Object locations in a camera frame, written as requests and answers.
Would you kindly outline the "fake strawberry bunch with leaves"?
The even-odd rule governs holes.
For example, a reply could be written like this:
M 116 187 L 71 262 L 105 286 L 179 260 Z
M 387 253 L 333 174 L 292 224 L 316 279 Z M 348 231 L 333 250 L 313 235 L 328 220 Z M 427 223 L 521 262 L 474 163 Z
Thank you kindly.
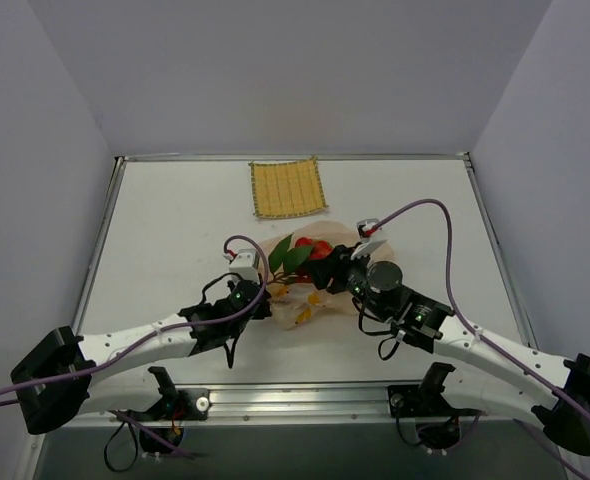
M 290 234 L 281 239 L 268 255 L 269 284 L 312 284 L 312 263 L 324 260 L 333 251 L 326 240 Z

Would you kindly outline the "translucent banana print plastic bag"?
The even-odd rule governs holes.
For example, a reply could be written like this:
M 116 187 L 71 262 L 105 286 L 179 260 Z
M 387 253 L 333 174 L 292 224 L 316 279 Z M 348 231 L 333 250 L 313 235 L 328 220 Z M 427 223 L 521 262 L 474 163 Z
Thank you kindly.
M 300 238 L 325 241 L 331 247 L 335 247 L 340 244 L 352 246 L 358 241 L 359 236 L 354 227 L 349 228 L 340 222 L 324 220 L 296 229 L 291 238 L 291 246 L 294 247 Z M 268 292 L 271 295 L 271 319 L 285 330 L 335 314 L 354 316 L 357 313 L 349 293 L 331 295 L 316 289 L 307 280 L 292 285 L 278 281 L 268 286 Z

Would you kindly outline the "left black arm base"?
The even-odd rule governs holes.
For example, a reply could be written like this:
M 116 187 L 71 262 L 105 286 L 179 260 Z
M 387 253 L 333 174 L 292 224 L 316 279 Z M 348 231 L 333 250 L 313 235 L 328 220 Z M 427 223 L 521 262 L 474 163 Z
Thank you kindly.
M 164 367 L 147 369 L 146 380 L 154 380 L 153 402 L 147 407 L 111 410 L 122 425 L 126 425 L 135 440 L 135 450 L 144 457 L 207 458 L 202 452 L 190 452 L 181 446 L 187 430 L 185 423 L 205 421 L 211 408 L 210 391 L 205 388 L 179 388 Z

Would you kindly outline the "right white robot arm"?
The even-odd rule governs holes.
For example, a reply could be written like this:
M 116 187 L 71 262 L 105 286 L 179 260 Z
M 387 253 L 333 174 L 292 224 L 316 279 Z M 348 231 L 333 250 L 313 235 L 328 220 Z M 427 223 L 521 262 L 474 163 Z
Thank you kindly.
M 382 324 L 377 337 L 440 356 L 419 386 L 430 412 L 478 410 L 540 429 L 556 446 L 590 457 L 590 356 L 547 354 L 466 320 L 406 286 L 401 268 L 374 261 L 369 245 L 339 245 L 305 261 L 316 288 L 351 296 L 360 320 Z

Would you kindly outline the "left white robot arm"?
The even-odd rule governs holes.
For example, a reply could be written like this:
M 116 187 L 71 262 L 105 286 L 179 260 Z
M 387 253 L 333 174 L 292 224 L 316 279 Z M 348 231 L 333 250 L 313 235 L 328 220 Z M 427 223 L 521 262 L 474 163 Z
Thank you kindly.
M 270 294 L 261 284 L 239 279 L 229 289 L 213 303 L 200 301 L 140 327 L 103 335 L 76 335 L 68 326 L 50 331 L 10 374 L 28 432 L 48 433 L 79 414 L 110 409 L 169 417 L 177 405 L 173 389 L 153 384 L 142 392 L 119 376 L 224 347 L 249 321 L 270 315 Z

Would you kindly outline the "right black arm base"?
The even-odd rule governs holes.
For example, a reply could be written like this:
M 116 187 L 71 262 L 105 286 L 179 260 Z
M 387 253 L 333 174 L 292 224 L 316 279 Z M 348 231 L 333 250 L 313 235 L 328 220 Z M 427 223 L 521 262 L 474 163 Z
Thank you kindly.
M 435 362 L 419 383 L 387 387 L 389 413 L 404 444 L 423 448 L 428 455 L 447 456 L 477 426 L 480 410 L 456 408 L 445 399 L 445 381 L 455 371 L 453 365 Z M 425 421 L 415 426 L 416 439 L 407 439 L 401 420 L 421 418 Z

